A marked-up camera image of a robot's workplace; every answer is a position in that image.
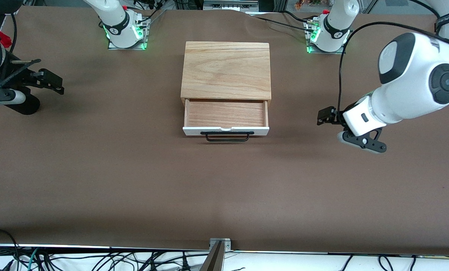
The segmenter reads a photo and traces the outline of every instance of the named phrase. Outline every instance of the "table surface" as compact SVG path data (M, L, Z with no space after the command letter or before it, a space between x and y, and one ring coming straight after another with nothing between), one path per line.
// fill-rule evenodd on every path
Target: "table surface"
M354 26L371 21L432 30L434 17L359 15ZM449 254L449 106L386 127L388 151L373 155L339 143L339 127L316 126L337 103L339 56L307 54L299 30L234 11L166 11L146 51L108 51L98 22L84 8L18 13L15 54L41 58L33 69L66 88L35 90L31 116L0 106L0 228L18 242L207 249L226 237L242 250ZM378 54L403 32L355 35L344 106L379 86ZM267 137L185 137L186 41L270 44Z

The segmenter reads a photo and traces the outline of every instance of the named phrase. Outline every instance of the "teal cable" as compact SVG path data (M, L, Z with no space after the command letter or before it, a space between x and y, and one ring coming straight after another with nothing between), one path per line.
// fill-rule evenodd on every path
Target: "teal cable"
M35 257L35 254L37 252L37 249L39 249L38 247L34 250L34 252L32 252L32 255L30 256L30 260L29 260L29 266L27 266L27 271L30 271L32 269L32 260Z

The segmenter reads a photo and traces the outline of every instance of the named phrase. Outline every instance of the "wood grain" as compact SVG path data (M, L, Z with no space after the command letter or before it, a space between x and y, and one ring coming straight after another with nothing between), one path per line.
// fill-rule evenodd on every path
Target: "wood grain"
M263 127L268 113L259 102L186 100L188 127Z
M268 43L187 41L181 99L271 101Z

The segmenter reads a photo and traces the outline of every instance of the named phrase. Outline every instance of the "black cylinder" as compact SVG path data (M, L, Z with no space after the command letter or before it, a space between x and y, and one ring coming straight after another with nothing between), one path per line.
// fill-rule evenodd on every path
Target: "black cylinder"
M18 113L21 113L23 115L32 115L33 113L37 112L37 110L40 107L40 101L37 99L37 97L33 96L32 94L28 93L25 94L25 101L18 105L5 105L8 108L11 108Z

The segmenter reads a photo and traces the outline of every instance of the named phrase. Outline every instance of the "drawer front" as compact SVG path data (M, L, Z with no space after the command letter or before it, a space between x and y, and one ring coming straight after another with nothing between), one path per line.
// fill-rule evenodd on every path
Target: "drawer front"
M183 131L187 136L201 136L202 132L267 135L268 102L186 99Z

